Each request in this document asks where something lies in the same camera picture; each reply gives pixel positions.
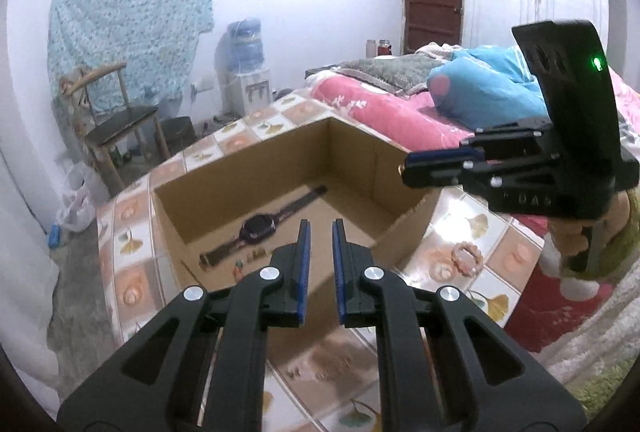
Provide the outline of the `person's right hand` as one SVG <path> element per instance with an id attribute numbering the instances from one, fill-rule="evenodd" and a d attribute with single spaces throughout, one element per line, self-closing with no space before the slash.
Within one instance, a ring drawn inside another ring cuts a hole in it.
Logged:
<path id="1" fill-rule="evenodd" d="M 582 252 L 588 252 L 596 226 L 602 228 L 603 249 L 598 265 L 588 270 L 574 270 L 572 261 Z M 638 196 L 634 189 L 619 192 L 612 200 L 608 212 L 597 221 L 560 220 L 550 218 L 548 231 L 553 248 L 560 255 L 559 273 L 564 277 L 582 280 L 613 280 L 628 268 L 631 256 L 639 245 Z"/>

